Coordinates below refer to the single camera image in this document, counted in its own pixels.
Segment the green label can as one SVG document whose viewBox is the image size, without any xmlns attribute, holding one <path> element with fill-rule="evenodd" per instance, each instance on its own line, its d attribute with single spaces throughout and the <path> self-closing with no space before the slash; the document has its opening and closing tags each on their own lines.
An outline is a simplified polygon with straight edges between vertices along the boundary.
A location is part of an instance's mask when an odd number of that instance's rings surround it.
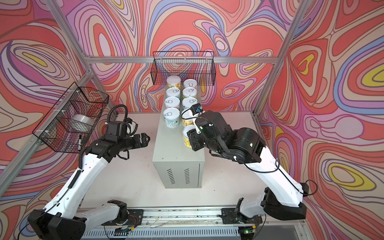
<svg viewBox="0 0 384 240">
<path fill-rule="evenodd" d="M 169 76 L 166 79 L 168 88 L 178 88 L 181 89 L 181 78 L 179 76 Z"/>
</svg>

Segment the brown label can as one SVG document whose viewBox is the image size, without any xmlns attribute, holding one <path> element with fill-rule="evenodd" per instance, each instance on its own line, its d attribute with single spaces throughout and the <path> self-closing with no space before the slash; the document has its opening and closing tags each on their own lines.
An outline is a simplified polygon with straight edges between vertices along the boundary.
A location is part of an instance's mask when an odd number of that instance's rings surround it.
<svg viewBox="0 0 384 240">
<path fill-rule="evenodd" d="M 176 87 L 168 88 L 166 90 L 166 98 L 169 98 L 169 97 L 176 97 L 176 98 L 180 99 L 181 90 L 179 88 L 176 88 Z"/>
</svg>

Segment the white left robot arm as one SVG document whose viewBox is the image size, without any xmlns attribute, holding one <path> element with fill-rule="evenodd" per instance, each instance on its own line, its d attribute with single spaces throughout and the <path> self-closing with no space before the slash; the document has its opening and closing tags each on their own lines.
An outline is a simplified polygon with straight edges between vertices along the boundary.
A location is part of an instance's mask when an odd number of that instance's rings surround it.
<svg viewBox="0 0 384 240">
<path fill-rule="evenodd" d="M 82 236 L 107 222 L 122 225 L 130 215 L 127 204 L 111 200 L 99 208 L 78 215 L 78 207 L 97 176 L 121 152 L 148 146 L 150 137 L 136 134 L 107 141 L 101 137 L 81 150 L 79 167 L 62 189 L 43 209 L 33 210 L 28 223 L 42 240 L 79 240 Z"/>
</svg>

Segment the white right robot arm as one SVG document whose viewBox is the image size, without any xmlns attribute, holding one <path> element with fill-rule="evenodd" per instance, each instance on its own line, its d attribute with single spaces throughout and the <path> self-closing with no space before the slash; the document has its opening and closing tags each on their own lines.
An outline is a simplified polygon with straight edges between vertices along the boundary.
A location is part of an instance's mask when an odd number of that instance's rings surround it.
<svg viewBox="0 0 384 240">
<path fill-rule="evenodd" d="M 262 137 L 251 128 L 233 130 L 218 112 L 189 109 L 195 128 L 187 132 L 192 150 L 209 150 L 213 157 L 231 160 L 256 174 L 265 184 L 254 198 L 240 198 L 235 216 L 245 223 L 266 214 L 280 221 L 304 220 L 304 197 L 309 185 L 295 181 L 276 159 Z"/>
</svg>

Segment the pink label can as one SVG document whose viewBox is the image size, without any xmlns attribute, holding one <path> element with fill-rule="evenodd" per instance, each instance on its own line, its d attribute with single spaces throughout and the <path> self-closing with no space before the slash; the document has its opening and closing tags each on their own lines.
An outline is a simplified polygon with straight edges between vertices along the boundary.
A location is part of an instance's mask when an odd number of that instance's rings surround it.
<svg viewBox="0 0 384 240">
<path fill-rule="evenodd" d="M 194 88 L 197 89 L 198 82 L 194 79 L 187 79 L 184 81 L 184 88 Z"/>
</svg>

